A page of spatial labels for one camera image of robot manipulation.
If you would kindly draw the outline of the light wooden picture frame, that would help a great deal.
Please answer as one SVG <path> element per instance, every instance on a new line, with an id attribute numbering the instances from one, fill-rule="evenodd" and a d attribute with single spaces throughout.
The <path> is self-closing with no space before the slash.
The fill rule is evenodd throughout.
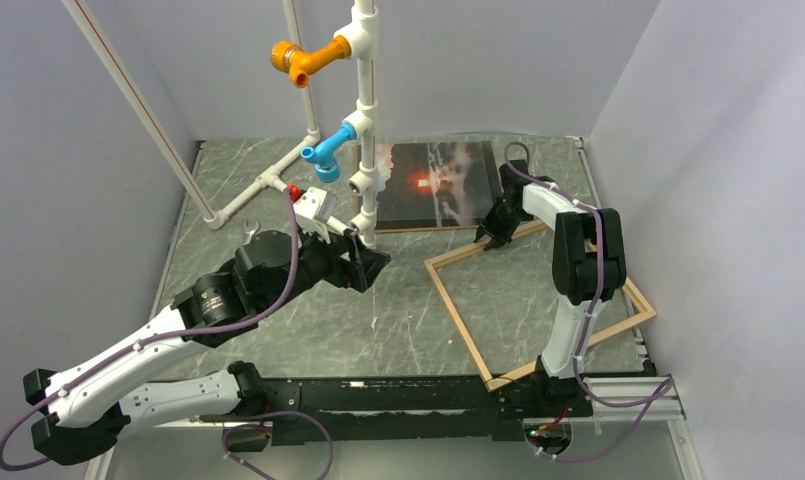
<path id="1" fill-rule="evenodd" d="M 550 338 L 559 294 L 551 274 L 552 231 L 542 222 L 521 226 L 509 245 L 459 247 L 425 267 L 487 390 L 533 372 Z M 636 370 L 645 350 L 634 328 L 657 312 L 632 281 L 599 314 L 589 338 L 585 370 L 624 374 Z"/>

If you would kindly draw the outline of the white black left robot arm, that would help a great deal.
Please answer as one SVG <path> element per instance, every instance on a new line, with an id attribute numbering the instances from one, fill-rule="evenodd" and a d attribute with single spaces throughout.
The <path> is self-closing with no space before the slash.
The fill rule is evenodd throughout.
<path id="1" fill-rule="evenodd" d="M 217 271 L 199 277 L 146 325 L 101 354 L 65 371 L 29 373 L 23 381 L 26 399 L 40 411 L 30 428 L 35 450 L 69 466 L 176 420 L 257 417 L 267 407 L 268 393 L 249 362 L 184 381 L 163 381 L 160 374 L 255 329 L 318 283 L 365 292 L 390 260 L 352 231 L 328 238 L 257 233 Z"/>

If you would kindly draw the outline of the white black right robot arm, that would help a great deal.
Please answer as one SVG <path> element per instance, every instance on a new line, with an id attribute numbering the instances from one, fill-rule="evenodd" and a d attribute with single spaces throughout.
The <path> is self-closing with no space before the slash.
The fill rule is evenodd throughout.
<path id="1" fill-rule="evenodd" d="M 619 213 L 591 207 L 552 179 L 533 177 L 523 160 L 499 167 L 502 195 L 477 228 L 485 250 L 509 244 L 524 221 L 539 219 L 553 230 L 552 279 L 559 293 L 550 338 L 535 364 L 529 401 L 552 415 L 580 394 L 578 377 L 598 314 L 627 277 Z"/>

